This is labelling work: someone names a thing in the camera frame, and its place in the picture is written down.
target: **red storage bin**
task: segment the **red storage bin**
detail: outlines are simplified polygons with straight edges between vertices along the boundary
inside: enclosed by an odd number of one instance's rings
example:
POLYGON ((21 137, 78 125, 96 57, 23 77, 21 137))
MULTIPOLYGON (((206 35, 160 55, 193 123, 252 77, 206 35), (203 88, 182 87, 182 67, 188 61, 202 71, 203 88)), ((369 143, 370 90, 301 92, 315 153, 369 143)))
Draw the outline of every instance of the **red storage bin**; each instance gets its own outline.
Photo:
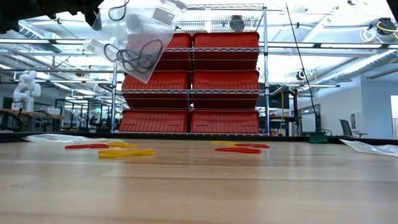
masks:
MULTIPOLYGON (((197 33, 193 47, 259 48, 257 32, 197 33)), ((255 70, 259 52, 194 52, 195 70, 255 70)))
MULTIPOLYGON (((167 48, 192 47, 191 34, 174 34, 167 48)), ((191 70, 191 52, 164 52, 155 70, 191 70)))
POLYGON ((119 131, 123 132, 187 132, 185 110, 124 110, 119 131))
MULTIPOLYGON (((195 71, 194 90, 259 90, 259 73, 252 71, 195 71)), ((258 94, 194 94, 195 109, 254 109, 258 94)))
POLYGON ((242 110, 194 110, 191 133, 259 134, 259 113, 242 110))
MULTIPOLYGON (((125 75, 122 90, 187 90, 189 89, 189 73, 183 71, 153 72, 148 84, 125 75)), ((174 108, 188 109, 188 95, 157 94, 157 93, 124 93, 130 108, 174 108)))

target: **plastic bag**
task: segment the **plastic bag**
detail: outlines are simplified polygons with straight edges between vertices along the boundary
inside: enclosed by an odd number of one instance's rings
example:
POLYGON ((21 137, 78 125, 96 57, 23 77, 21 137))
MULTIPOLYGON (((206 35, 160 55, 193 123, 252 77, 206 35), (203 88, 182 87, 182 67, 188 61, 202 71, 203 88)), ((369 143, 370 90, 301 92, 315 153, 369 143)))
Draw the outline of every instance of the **plastic bag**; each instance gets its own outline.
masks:
POLYGON ((384 146, 372 146, 359 141, 347 141, 340 139, 347 146, 352 147, 358 152, 382 154, 385 156, 396 156, 398 157, 398 146, 384 145, 384 146))
POLYGON ((23 137, 22 139, 30 142, 60 142, 60 143, 76 143, 76 142, 103 142, 107 139, 90 139, 83 136, 70 136, 66 134, 36 134, 23 137))
POLYGON ((186 5, 175 0, 106 2, 83 47, 147 83, 186 5))

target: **workbench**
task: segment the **workbench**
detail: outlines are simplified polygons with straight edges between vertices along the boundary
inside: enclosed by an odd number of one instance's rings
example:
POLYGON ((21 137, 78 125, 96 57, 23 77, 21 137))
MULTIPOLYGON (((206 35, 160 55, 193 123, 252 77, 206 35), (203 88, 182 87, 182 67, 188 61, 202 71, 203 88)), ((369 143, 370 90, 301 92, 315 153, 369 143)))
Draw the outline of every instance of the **workbench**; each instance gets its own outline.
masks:
POLYGON ((156 156, 100 160, 64 144, 0 144, 1 223, 398 223, 398 159, 337 144, 129 140, 156 156))
MULTIPOLYGON (((19 110, 11 110, 11 109, 0 109, 0 111, 6 111, 9 113, 13 113, 15 115, 19 115, 19 110)), ((35 112, 35 111, 22 111, 21 116, 27 118, 27 126, 24 128, 24 131, 33 131, 36 124, 36 118, 42 119, 51 119, 52 125, 54 126, 54 131, 60 131, 61 129, 61 120, 65 119, 64 115, 51 115, 47 116, 44 113, 35 112)), ((8 126, 9 124, 9 117, 4 116, 2 119, 2 124, 8 126)))

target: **clear plastic bag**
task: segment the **clear plastic bag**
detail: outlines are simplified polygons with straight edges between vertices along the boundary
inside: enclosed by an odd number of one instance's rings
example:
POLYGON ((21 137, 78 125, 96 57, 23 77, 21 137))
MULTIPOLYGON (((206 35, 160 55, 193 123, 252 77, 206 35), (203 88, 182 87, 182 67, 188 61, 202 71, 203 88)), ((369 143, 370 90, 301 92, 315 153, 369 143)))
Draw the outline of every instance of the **clear plastic bag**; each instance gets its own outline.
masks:
POLYGON ((186 5, 176 0, 125 0, 101 6, 83 47, 147 83, 186 5))
POLYGON ((22 139, 30 142, 60 142, 60 143, 78 143, 78 142, 106 142, 109 139, 90 139, 83 136, 71 136, 66 134, 35 134, 23 137, 22 139))
POLYGON ((347 146, 352 147, 358 152, 382 154, 385 156, 396 156, 398 157, 398 146, 384 145, 384 146, 372 146, 359 141, 347 141, 340 139, 347 146))

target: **office chair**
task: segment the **office chair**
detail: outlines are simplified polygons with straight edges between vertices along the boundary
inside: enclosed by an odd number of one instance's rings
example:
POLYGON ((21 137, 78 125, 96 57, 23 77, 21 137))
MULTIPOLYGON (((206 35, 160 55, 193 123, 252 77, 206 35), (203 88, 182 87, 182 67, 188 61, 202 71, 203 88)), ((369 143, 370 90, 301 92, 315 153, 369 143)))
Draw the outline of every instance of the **office chair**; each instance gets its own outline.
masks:
MULTIPOLYGON (((353 137, 354 135, 353 135, 353 132, 351 131, 351 127, 349 126, 349 122, 347 120, 341 119, 340 123, 341 123, 341 127, 343 128, 343 134, 345 136, 353 137)), ((359 138, 361 138, 362 135, 365 135, 367 133, 355 132, 355 134, 359 135, 359 138)))

